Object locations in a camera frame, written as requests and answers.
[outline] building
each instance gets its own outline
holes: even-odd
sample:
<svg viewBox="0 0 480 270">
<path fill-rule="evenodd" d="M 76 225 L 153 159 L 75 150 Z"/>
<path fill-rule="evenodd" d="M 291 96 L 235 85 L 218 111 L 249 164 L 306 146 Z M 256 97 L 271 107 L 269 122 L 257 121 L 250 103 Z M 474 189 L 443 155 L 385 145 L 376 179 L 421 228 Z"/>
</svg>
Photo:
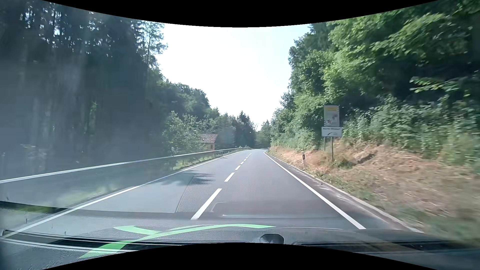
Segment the building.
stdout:
<svg viewBox="0 0 480 270">
<path fill-rule="evenodd" d="M 213 151 L 217 136 L 217 134 L 200 134 L 200 143 L 206 146 L 207 151 Z"/>
</svg>

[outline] green foliage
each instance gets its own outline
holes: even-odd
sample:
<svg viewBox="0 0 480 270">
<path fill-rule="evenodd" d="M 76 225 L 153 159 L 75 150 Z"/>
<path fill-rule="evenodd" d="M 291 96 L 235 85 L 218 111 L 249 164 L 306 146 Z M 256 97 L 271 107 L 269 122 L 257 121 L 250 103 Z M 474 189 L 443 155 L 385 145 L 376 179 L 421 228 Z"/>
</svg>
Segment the green foliage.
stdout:
<svg viewBox="0 0 480 270">
<path fill-rule="evenodd" d="M 267 120 L 262 123 L 262 128 L 256 134 L 256 144 L 257 148 L 268 148 L 272 143 L 272 126 L 270 122 Z"/>
<path fill-rule="evenodd" d="M 163 27 L 1 1 L 0 179 L 160 157 L 171 146 L 194 151 L 192 127 L 219 134 L 217 149 L 235 147 L 236 133 L 252 144 L 254 135 L 237 132 L 235 117 L 210 108 L 202 90 L 162 75 Z"/>
<path fill-rule="evenodd" d="M 480 164 L 479 12 L 478 1 L 439 0 L 311 25 L 290 49 L 290 90 L 271 120 L 272 144 L 317 145 L 323 106 L 336 104 L 350 140 Z"/>
<path fill-rule="evenodd" d="M 194 116 L 185 114 L 180 118 L 176 112 L 172 111 L 162 137 L 166 139 L 168 147 L 173 147 L 175 151 L 198 152 L 201 150 L 198 130 L 200 124 Z"/>
</svg>

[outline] sky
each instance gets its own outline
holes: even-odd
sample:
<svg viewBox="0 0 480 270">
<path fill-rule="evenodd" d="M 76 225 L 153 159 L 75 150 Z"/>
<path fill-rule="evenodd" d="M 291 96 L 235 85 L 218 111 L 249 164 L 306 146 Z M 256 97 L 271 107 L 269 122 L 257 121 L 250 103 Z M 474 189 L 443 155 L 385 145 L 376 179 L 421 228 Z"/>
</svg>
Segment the sky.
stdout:
<svg viewBox="0 0 480 270">
<path fill-rule="evenodd" d="M 165 24 L 168 44 L 157 57 L 171 82 L 206 93 L 212 108 L 261 124 L 272 118 L 288 90 L 288 50 L 309 31 L 308 25 L 205 27 Z"/>
</svg>

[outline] road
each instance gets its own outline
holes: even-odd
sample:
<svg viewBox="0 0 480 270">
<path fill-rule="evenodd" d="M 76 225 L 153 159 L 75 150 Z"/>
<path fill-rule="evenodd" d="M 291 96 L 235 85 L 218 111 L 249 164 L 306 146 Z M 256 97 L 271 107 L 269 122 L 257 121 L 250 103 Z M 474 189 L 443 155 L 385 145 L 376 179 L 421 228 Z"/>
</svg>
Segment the road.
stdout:
<svg viewBox="0 0 480 270">
<path fill-rule="evenodd" d="M 220 216 L 215 223 L 212 213 Z M 104 235 L 115 226 L 167 229 L 245 219 L 276 226 L 406 229 L 259 149 L 200 163 L 10 229 Z"/>
</svg>

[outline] road sign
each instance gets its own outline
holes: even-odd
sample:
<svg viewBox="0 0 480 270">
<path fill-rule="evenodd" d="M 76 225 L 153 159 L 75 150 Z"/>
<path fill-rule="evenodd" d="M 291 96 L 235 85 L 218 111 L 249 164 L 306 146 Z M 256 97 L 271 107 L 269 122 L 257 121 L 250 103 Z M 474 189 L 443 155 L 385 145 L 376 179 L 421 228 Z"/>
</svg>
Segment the road sign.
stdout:
<svg viewBox="0 0 480 270">
<path fill-rule="evenodd" d="M 341 137 L 342 136 L 342 128 L 341 127 L 323 126 L 322 127 L 322 136 L 323 137 Z"/>
<path fill-rule="evenodd" d="M 337 105 L 324 106 L 324 126 L 340 126 L 340 110 Z"/>
</svg>

